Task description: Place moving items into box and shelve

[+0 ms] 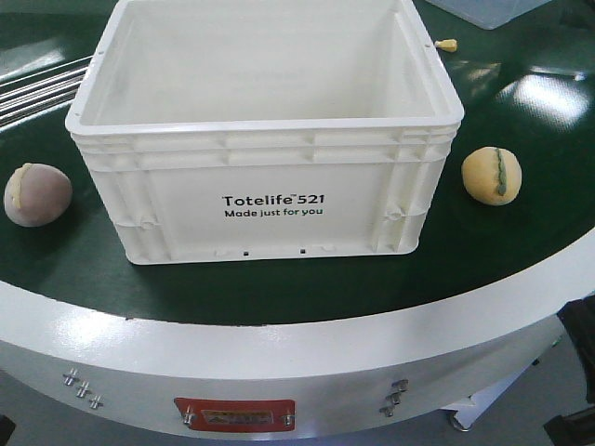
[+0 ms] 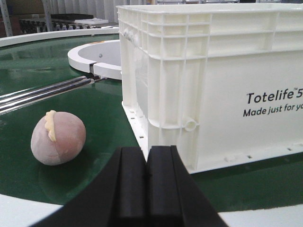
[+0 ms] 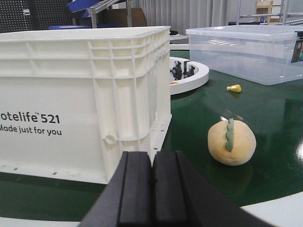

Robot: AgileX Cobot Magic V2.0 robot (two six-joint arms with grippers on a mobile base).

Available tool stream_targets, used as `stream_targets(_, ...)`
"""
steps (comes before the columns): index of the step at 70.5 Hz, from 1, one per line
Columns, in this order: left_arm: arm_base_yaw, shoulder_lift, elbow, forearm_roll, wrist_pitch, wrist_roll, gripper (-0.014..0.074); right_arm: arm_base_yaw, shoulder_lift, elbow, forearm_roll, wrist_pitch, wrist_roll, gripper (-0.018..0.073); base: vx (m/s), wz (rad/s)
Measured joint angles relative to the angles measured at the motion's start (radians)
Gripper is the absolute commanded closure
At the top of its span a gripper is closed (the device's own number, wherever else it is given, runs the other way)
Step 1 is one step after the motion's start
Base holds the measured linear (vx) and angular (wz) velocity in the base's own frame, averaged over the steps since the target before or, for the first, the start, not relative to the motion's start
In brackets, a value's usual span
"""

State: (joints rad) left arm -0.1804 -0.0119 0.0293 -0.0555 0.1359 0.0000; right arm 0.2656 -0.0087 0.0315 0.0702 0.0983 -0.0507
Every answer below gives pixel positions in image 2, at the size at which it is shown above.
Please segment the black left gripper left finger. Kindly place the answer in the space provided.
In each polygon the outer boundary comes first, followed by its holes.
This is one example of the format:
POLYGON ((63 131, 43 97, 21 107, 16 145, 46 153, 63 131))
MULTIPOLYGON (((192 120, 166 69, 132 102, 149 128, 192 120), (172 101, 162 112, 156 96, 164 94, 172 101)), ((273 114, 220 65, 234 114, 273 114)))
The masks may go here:
POLYGON ((145 159, 138 147, 123 147, 79 195, 43 219, 42 225, 143 227, 145 218, 145 159))

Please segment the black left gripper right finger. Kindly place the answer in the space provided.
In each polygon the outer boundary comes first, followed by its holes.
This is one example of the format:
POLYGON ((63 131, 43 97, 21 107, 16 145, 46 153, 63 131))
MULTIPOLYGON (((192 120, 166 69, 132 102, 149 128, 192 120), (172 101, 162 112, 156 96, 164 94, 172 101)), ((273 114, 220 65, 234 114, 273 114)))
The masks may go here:
POLYGON ((227 226, 186 170, 176 146, 153 146, 147 171, 149 226, 227 226))

